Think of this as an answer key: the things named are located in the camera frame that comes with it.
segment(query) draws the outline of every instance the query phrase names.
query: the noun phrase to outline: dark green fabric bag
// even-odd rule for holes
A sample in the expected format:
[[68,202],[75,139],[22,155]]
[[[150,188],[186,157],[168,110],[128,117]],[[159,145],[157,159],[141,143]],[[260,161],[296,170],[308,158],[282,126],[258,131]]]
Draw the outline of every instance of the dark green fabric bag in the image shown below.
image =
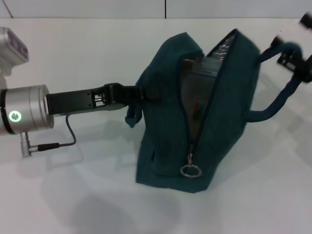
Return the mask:
[[[183,61],[203,57],[202,50],[187,33],[174,36],[164,42],[141,75],[136,85],[158,87],[161,100],[130,106],[125,118],[134,127],[144,113],[146,130],[137,163],[138,183],[190,193],[206,190],[218,164],[241,137],[247,122],[275,115],[300,84],[293,77],[266,110],[250,111],[261,62],[289,49],[301,50],[296,44],[285,43],[260,54],[248,38],[233,30],[207,56],[230,37],[232,42],[217,74],[191,158],[179,83]],[[198,175],[198,170],[202,174],[186,177],[181,174],[183,166],[194,170],[194,175]]]

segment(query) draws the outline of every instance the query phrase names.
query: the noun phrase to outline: zipper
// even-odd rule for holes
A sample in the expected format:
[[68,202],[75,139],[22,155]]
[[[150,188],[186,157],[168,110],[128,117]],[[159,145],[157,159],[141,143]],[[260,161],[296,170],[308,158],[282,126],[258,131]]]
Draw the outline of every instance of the zipper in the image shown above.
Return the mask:
[[[227,39],[229,39],[231,36],[233,36],[234,34],[236,33],[236,30],[234,29],[233,31],[231,31],[226,37],[224,40],[222,40],[215,48],[219,47],[220,45],[222,45]],[[231,45],[234,44],[234,41],[236,40],[237,37],[234,36],[234,38],[232,39],[232,42],[231,42]],[[207,55],[207,57],[210,57],[215,48]],[[230,53],[230,51],[233,49],[233,46],[230,46],[228,52],[226,53],[226,55],[228,55]],[[228,56],[225,56],[222,60],[222,65],[218,71],[218,73],[220,73],[222,67],[224,66],[224,64],[226,64],[226,61],[228,59]],[[218,87],[218,83],[219,83],[219,74],[217,75],[216,79],[215,79],[215,82],[214,82],[214,86],[213,86],[213,89],[212,89],[212,93],[211,93],[211,96],[209,98],[209,101],[207,103],[207,106],[205,108],[205,111],[204,111],[204,115],[203,115],[203,122],[201,123],[200,125],[200,128],[198,130],[198,133],[197,133],[197,136],[196,136],[196,140],[195,140],[195,143],[193,145],[193,148],[191,146],[191,140],[190,140],[190,125],[189,125],[189,122],[188,122],[188,119],[187,119],[187,115],[186,115],[186,110],[184,108],[184,105],[182,103],[182,98],[181,98],[181,86],[180,86],[180,77],[177,79],[178,82],[178,90],[180,92],[177,92],[178,93],[178,100],[180,102],[180,107],[182,108],[182,112],[183,112],[183,115],[184,115],[184,121],[185,121],[185,125],[186,125],[186,132],[187,132],[187,142],[188,142],[188,151],[186,153],[187,157],[187,161],[185,160],[184,161],[184,165],[180,168],[180,173],[185,176],[185,177],[188,177],[188,178],[197,178],[197,177],[200,177],[202,175],[202,170],[199,166],[195,165],[193,163],[194,161],[194,154],[196,153],[196,149],[197,149],[197,146],[198,146],[198,142],[199,142],[199,139],[201,137],[201,134],[202,134],[202,131],[203,131],[203,128],[205,126],[205,122],[206,122],[206,119],[207,119],[207,115],[209,113],[209,110],[210,110],[210,107],[211,107],[211,104],[213,102],[213,99],[214,99],[214,96],[215,96],[215,91]],[[195,174],[194,175],[190,175],[190,174],[187,174],[187,170],[195,170]]]

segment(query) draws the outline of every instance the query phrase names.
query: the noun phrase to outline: white table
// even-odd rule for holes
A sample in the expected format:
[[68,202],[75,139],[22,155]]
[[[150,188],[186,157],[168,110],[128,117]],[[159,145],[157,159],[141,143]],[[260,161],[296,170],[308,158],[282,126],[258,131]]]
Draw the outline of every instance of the white table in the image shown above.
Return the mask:
[[[133,85],[170,36],[188,32],[207,53],[233,28],[266,49],[294,19],[1,19],[30,61],[8,87],[46,84],[51,93]],[[297,35],[306,57],[311,37]],[[291,74],[262,66],[254,109],[264,109]],[[18,136],[0,138],[3,234],[307,234],[312,232],[312,85],[300,85],[273,118],[249,124],[207,191],[187,194],[135,183],[144,132],[126,109],[70,117],[77,145],[22,159]],[[33,144],[68,142],[62,117]]]

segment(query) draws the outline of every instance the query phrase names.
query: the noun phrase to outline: bag handle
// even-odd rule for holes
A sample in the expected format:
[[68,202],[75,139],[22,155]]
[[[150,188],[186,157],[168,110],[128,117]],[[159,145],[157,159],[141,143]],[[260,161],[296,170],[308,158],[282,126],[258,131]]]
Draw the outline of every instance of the bag handle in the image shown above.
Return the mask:
[[[257,62],[264,62],[279,53],[287,52],[287,51],[296,52],[298,53],[299,56],[302,57],[302,52],[301,52],[300,47],[297,44],[288,42],[288,43],[284,43],[276,47],[271,47],[265,50],[259,56],[259,59],[257,60]],[[296,91],[301,81],[302,80],[294,74],[291,80],[286,84],[285,88],[278,94],[278,96],[271,103],[271,105],[268,106],[267,109],[263,111],[252,111],[252,110],[248,111],[244,116],[246,122],[249,122],[249,123],[261,122],[261,121],[265,121],[273,117],[284,106],[288,97],[290,97]]]

